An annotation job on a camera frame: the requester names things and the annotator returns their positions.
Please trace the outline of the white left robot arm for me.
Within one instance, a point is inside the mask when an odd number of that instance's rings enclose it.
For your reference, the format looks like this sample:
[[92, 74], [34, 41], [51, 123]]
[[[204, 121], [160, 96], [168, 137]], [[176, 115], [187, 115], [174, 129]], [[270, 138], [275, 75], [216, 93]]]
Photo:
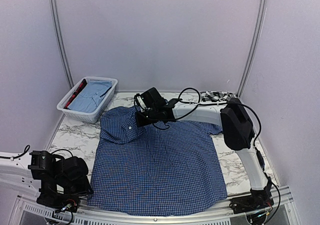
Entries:
[[38, 204], [51, 208], [76, 207], [81, 197], [92, 195], [88, 174], [86, 162], [74, 155], [65, 158], [46, 150], [0, 155], [1, 185], [35, 196]]

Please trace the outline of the blue checked shirt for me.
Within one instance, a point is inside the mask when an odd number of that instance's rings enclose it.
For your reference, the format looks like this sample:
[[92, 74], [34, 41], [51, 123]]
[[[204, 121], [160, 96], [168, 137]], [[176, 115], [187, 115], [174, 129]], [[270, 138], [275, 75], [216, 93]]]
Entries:
[[138, 127], [133, 107], [100, 119], [87, 204], [133, 216], [186, 216], [227, 198], [210, 123], [171, 122]]

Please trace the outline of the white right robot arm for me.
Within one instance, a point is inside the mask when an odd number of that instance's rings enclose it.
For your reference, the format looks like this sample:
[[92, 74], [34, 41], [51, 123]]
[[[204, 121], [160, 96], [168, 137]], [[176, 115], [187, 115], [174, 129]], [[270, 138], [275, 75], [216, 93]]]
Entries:
[[237, 98], [227, 102], [201, 103], [186, 102], [180, 98], [154, 101], [137, 94], [134, 97], [136, 123], [139, 127], [157, 122], [176, 122], [178, 120], [202, 122], [222, 128], [224, 143], [240, 158], [250, 183], [247, 204], [258, 209], [272, 197], [271, 178], [265, 173], [265, 161], [255, 146], [258, 135], [246, 109], [247, 106]]

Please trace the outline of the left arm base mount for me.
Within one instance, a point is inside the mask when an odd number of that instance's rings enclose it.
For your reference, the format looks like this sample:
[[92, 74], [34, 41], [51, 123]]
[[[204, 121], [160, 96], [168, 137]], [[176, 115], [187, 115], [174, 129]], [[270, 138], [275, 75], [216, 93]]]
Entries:
[[58, 212], [77, 212], [80, 198], [79, 197], [57, 197], [57, 196], [39, 196], [36, 202], [40, 205], [53, 208]]

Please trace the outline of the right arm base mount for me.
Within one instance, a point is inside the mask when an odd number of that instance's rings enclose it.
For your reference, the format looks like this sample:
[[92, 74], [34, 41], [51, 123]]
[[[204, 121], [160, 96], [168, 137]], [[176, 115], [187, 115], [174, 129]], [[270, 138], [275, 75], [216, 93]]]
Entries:
[[273, 197], [263, 200], [261, 197], [255, 199], [252, 195], [246, 195], [232, 198], [229, 207], [233, 210], [234, 214], [240, 214], [270, 208], [273, 205]]

